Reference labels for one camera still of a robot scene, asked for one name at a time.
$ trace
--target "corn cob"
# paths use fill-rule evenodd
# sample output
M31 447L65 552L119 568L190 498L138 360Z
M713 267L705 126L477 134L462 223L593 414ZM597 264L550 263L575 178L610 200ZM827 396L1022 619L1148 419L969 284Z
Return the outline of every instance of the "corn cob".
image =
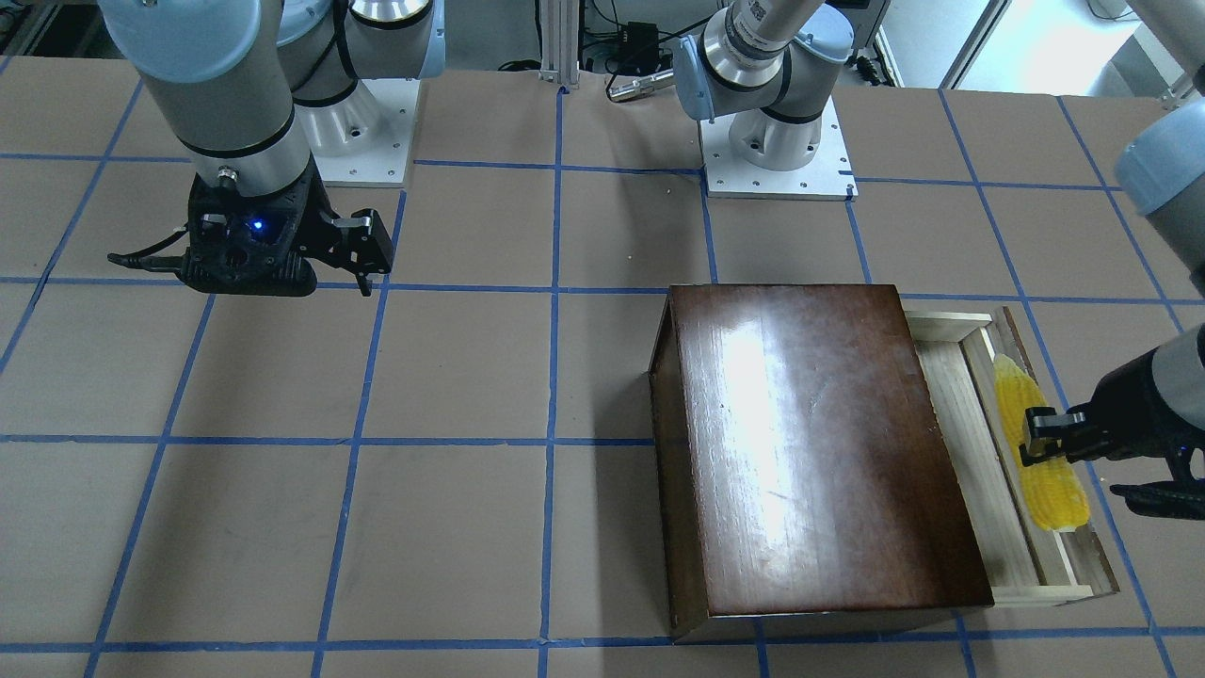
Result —
M1025 409L1046 406L1038 384L1012 359L995 358L995 399L1004 421L1012 461L1021 474L1021 491L1034 524L1042 530L1070 531L1088 523L1088 499L1071 465L1063 458L1022 466Z

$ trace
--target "dark wooden box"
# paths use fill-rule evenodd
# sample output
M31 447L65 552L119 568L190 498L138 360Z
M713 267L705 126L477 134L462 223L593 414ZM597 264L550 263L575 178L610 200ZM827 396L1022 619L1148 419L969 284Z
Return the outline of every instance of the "dark wooden box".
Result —
M993 603L894 287L672 287L649 379L675 638Z

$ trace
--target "white mounting plate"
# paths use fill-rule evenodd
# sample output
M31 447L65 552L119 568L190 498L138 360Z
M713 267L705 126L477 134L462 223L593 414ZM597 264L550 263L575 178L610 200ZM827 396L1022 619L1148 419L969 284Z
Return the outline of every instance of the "white mounting plate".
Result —
M348 155L318 155L318 172L327 185L405 188L410 151L418 120L421 79L365 79L381 104L388 126L372 145Z
M759 167L733 152L728 128L735 114L699 123L707 173L707 191L716 197L786 197L789 200L845 200L858 195L850 152L833 99L824 105L824 132L812 161L793 171Z

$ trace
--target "wooden box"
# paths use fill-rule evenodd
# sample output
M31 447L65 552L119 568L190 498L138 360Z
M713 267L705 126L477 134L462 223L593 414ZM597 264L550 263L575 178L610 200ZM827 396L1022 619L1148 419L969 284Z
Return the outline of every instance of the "wooden box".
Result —
M649 379L675 638L890 632L1115 591L1091 530L1017 511L982 397L993 352L1019 353L1005 334L907 318L890 285L671 288Z

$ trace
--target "light wooden tray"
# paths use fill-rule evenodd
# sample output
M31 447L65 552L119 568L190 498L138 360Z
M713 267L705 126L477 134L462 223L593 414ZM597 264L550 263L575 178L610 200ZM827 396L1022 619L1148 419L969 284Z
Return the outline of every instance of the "light wooden tray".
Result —
M906 314L997 607L1050 607L1117 592L1091 523L1047 532L1021 500L992 369L1004 354L1033 375L1009 309Z

